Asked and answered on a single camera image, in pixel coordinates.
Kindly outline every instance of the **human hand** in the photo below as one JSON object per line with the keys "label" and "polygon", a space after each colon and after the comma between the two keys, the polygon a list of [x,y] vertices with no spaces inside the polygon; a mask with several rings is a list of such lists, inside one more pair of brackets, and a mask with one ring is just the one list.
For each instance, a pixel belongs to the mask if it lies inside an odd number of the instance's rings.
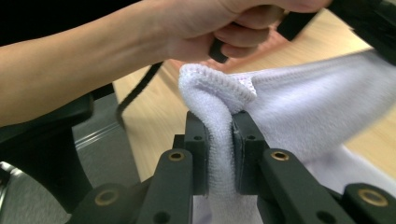
{"label": "human hand", "polygon": [[268,26],[284,9],[313,12],[330,0],[167,0],[159,12],[165,29],[168,58],[181,61],[208,59],[214,38],[225,44],[221,52],[245,57],[268,36]]}

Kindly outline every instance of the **wooden surface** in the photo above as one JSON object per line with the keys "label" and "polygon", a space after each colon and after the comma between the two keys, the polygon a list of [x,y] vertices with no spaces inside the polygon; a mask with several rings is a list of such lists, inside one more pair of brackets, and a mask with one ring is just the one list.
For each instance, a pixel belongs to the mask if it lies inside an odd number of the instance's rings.
{"label": "wooden surface", "polygon": [[[309,63],[368,48],[333,14],[324,11],[294,42],[231,72]],[[119,100],[126,96],[146,70],[141,69],[114,82]],[[172,147],[174,135],[184,133],[187,108],[178,92],[177,77],[178,71],[172,64],[165,63],[143,94],[124,113],[142,180],[152,176],[160,155]],[[396,107],[388,116],[353,138],[347,146],[396,178]]]}

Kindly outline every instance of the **terry cloth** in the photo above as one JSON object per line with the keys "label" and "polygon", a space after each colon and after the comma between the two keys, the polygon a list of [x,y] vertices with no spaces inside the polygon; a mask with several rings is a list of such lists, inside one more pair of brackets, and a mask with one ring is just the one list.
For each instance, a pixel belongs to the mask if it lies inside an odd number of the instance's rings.
{"label": "terry cloth", "polygon": [[396,102],[396,66],[373,50],[233,75],[186,64],[179,89],[210,133],[209,194],[194,198],[194,223],[262,223],[256,197],[234,188],[232,114],[241,110],[270,147],[294,153],[322,185],[342,193],[364,182],[396,196],[394,179],[343,146]]}

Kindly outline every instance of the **black cord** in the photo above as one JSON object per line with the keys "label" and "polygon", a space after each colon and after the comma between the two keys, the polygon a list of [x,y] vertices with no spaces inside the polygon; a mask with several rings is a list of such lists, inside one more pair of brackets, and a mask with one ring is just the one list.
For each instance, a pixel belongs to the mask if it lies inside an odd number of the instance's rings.
{"label": "black cord", "polygon": [[122,102],[117,106],[116,110],[116,119],[119,125],[125,129],[125,124],[122,118],[122,113],[128,107],[128,105],[143,91],[149,84],[149,82],[154,78],[155,74],[157,74],[158,70],[163,65],[163,62],[153,64],[147,73],[142,77],[140,82],[136,85],[136,87],[122,100]]}

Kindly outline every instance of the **black mechanical part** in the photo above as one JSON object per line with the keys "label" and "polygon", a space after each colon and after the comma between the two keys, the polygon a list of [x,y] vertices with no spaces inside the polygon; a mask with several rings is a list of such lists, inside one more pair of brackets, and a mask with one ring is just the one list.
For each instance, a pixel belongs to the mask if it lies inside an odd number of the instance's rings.
{"label": "black mechanical part", "polygon": [[248,112],[233,115],[233,145],[236,190],[244,195],[257,195],[262,153],[269,148]]}
{"label": "black mechanical part", "polygon": [[172,148],[183,148],[183,147],[184,147],[184,134],[175,134]]}
{"label": "black mechanical part", "polygon": [[293,40],[318,13],[290,12],[276,27],[287,40]]}
{"label": "black mechanical part", "polygon": [[128,190],[119,184],[104,184],[87,194],[66,224],[130,223],[131,217],[136,215],[134,204],[140,206],[142,203],[134,193],[138,192],[137,196],[142,195],[144,199],[148,186],[142,184],[139,190]]}
{"label": "black mechanical part", "polygon": [[262,222],[265,224],[284,224],[285,217],[279,205],[262,197],[257,197],[257,208],[259,209]]}
{"label": "black mechanical part", "polygon": [[187,113],[183,148],[188,150],[193,160],[194,195],[207,194],[207,152],[209,134],[205,125],[190,111]]}
{"label": "black mechanical part", "polygon": [[[396,5],[387,0],[333,0],[327,7],[388,62],[396,65]],[[294,13],[279,24],[278,31],[292,40],[315,14]]]}
{"label": "black mechanical part", "polygon": [[396,199],[372,185],[358,183],[346,186],[341,205],[356,223],[394,224],[396,222]]}
{"label": "black mechanical part", "polygon": [[286,223],[355,223],[292,153],[264,150],[261,168]]}
{"label": "black mechanical part", "polygon": [[161,155],[136,224],[191,223],[192,155],[171,149]]}

